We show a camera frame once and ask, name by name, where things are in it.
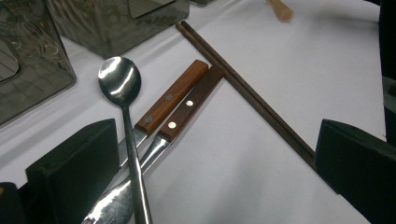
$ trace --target knife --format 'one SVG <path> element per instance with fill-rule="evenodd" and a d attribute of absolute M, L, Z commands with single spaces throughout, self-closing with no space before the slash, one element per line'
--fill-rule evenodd
<path fill-rule="evenodd" d="M 136 123 L 133 129 L 136 147 L 149 138 L 160 124 L 169 116 L 186 94 L 201 80 L 208 70 L 207 63 L 195 60 L 161 98 Z M 126 142 L 119 143 L 120 167 L 128 161 Z"/>
<path fill-rule="evenodd" d="M 223 71 L 216 66 L 212 66 L 186 96 L 177 110 L 158 131 L 147 152 L 140 160 L 142 174 L 145 174 L 151 165 L 172 145 L 223 77 Z M 119 224 L 127 223 L 132 216 L 132 212 L 131 181 L 127 176 L 115 188 L 110 189 L 99 199 L 82 223 L 110 223 L 114 220 L 117 220 Z"/>

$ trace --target wooden chopstick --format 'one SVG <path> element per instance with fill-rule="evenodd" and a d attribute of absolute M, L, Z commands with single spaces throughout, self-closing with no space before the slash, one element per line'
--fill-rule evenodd
<path fill-rule="evenodd" d="M 176 28 L 200 51 L 206 59 L 223 69 L 225 78 L 256 109 L 256 111 L 282 136 L 282 138 L 315 171 L 315 151 L 269 106 L 260 95 L 185 21 L 177 22 Z"/>

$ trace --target metal rivet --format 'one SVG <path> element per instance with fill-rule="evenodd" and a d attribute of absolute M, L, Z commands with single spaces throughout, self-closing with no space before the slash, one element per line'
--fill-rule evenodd
<path fill-rule="evenodd" d="M 174 122 L 169 122 L 169 123 L 168 123 L 168 127 L 169 127 L 170 129 L 174 129 L 174 128 L 176 128 L 176 124 L 175 124 Z"/>
<path fill-rule="evenodd" d="M 147 122 L 147 123 L 152 122 L 152 116 L 145 117 L 145 122 Z"/>
<path fill-rule="evenodd" d="M 172 94 L 167 94 L 167 95 L 165 96 L 165 99 L 166 99 L 166 100 L 172 100 L 172 98 L 173 98 Z"/>
<path fill-rule="evenodd" d="M 186 105 L 187 106 L 192 106 L 192 105 L 194 105 L 194 102 L 193 101 L 188 101 L 188 102 L 186 102 Z"/>

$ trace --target metal spoon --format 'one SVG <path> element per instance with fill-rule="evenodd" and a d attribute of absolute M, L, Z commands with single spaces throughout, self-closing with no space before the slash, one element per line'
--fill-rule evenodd
<path fill-rule="evenodd" d="M 100 88 L 105 97 L 122 109 L 128 165 L 132 185 L 134 222 L 136 224 L 151 224 L 149 201 L 140 170 L 140 163 L 132 132 L 133 127 L 129 114 L 129 106 L 139 93 L 142 83 L 139 70 L 129 59 L 113 57 L 102 64 L 98 77 Z"/>

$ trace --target white tabletop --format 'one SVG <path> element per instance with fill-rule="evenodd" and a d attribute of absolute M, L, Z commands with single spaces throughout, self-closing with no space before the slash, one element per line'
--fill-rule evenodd
<path fill-rule="evenodd" d="M 291 23 L 263 0 L 192 4 L 186 21 L 313 149 L 323 119 L 385 140 L 379 7 L 284 2 L 295 11 Z M 121 112 L 97 83 L 104 59 L 64 45 L 78 82 L 0 129 L 2 182 L 20 187 L 28 165 L 98 120 L 116 119 L 124 137 Z M 206 62 L 174 26 L 123 56 L 143 79 L 133 123 L 194 60 Z M 224 79 L 169 150 L 145 177 L 154 223 L 367 223 Z"/>

